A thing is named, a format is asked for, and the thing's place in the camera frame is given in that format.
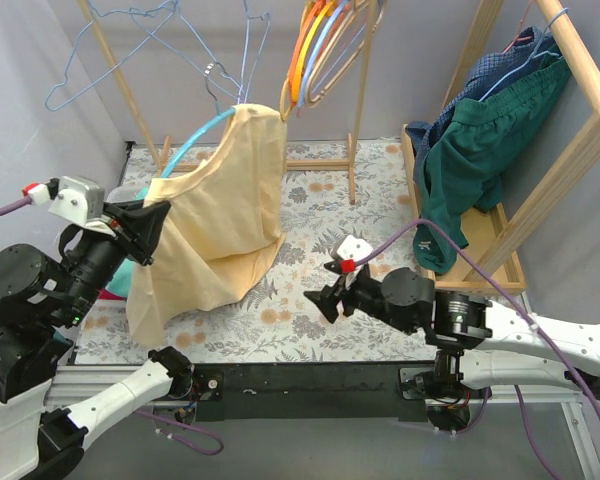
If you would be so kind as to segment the magenta t shirt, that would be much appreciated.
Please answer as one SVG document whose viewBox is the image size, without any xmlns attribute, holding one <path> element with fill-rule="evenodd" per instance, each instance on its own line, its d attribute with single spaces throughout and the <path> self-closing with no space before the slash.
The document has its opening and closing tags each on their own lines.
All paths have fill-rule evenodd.
<svg viewBox="0 0 600 480">
<path fill-rule="evenodd" d="M 100 300 L 111 300 L 111 301 L 124 301 L 125 298 L 124 297 L 120 297 L 118 295 L 115 295 L 107 290 L 102 290 L 99 294 L 99 299 Z"/>
</svg>

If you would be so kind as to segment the teal green shirt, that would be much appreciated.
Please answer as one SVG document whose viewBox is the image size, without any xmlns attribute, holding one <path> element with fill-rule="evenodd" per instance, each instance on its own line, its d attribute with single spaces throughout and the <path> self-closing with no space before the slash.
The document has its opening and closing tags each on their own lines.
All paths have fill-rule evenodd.
<svg viewBox="0 0 600 480">
<path fill-rule="evenodd" d="M 143 200 L 148 193 L 148 186 L 144 186 L 142 188 L 143 190 L 139 193 L 137 200 Z M 126 299 L 131 288 L 132 271 L 133 262 L 130 260 L 124 260 L 104 290 Z"/>
</svg>

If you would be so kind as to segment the beige garment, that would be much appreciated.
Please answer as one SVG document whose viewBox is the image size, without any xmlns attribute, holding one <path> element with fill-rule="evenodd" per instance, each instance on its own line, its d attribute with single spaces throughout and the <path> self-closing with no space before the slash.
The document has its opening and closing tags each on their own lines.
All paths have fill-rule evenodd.
<svg viewBox="0 0 600 480">
<path fill-rule="evenodd" d="M 169 320 L 242 300 L 271 268 L 284 242 L 286 141 L 278 111 L 242 104 L 195 171 L 152 180 L 145 205 L 171 208 L 153 264 L 131 274 L 126 317 L 134 342 L 161 345 Z"/>
</svg>

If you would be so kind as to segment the teal plastic hanger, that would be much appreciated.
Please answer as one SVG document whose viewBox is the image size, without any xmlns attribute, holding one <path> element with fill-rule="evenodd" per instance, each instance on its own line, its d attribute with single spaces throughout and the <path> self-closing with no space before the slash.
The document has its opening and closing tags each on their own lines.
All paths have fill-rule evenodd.
<svg viewBox="0 0 600 480">
<path fill-rule="evenodd" d="M 213 98 L 214 105 L 216 107 L 216 115 L 211 118 L 204 125 L 199 127 L 190 137 L 180 146 L 180 148 L 176 151 L 176 153 L 168 160 L 166 166 L 162 169 L 159 177 L 167 178 L 172 173 L 175 172 L 181 160 L 185 157 L 187 152 L 203 137 L 209 130 L 213 129 L 217 125 L 219 125 L 222 121 L 228 120 L 231 116 L 235 114 L 235 108 L 230 107 L 226 110 L 222 111 L 220 109 L 220 103 L 217 96 L 211 91 L 210 87 L 210 74 L 215 67 L 220 69 L 220 72 L 223 75 L 226 75 L 225 67 L 218 61 L 213 61 L 209 63 L 204 69 L 203 76 L 205 82 L 205 89 L 207 93 Z"/>
</svg>

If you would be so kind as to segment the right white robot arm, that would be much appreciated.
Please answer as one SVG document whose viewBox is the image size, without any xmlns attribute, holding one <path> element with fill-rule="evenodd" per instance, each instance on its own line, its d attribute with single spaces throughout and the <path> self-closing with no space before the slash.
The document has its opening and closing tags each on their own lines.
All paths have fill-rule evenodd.
<svg viewBox="0 0 600 480">
<path fill-rule="evenodd" d="M 403 334 L 423 332 L 435 347 L 432 370 L 407 382 L 423 396 L 463 399 L 493 386 L 542 385 L 589 390 L 600 400 L 600 324 L 525 319 L 484 297 L 437 290 L 409 268 L 376 280 L 368 267 L 325 267 L 337 280 L 304 295 L 329 322 L 361 311 Z"/>
</svg>

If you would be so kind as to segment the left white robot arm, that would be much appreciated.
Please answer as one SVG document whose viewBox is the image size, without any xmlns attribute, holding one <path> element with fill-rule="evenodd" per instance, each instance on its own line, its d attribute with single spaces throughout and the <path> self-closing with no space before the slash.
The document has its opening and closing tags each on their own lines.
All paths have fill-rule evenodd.
<svg viewBox="0 0 600 480">
<path fill-rule="evenodd" d="M 191 392 L 191 362 L 166 347 L 97 395 L 45 408 L 59 361 L 72 347 L 63 330 L 85 319 L 124 260 L 152 263 L 169 209 L 165 201 L 108 203 L 103 231 L 63 231 L 59 259 L 29 244 L 0 251 L 0 479 L 62 479 L 120 420 L 152 400 Z"/>
</svg>

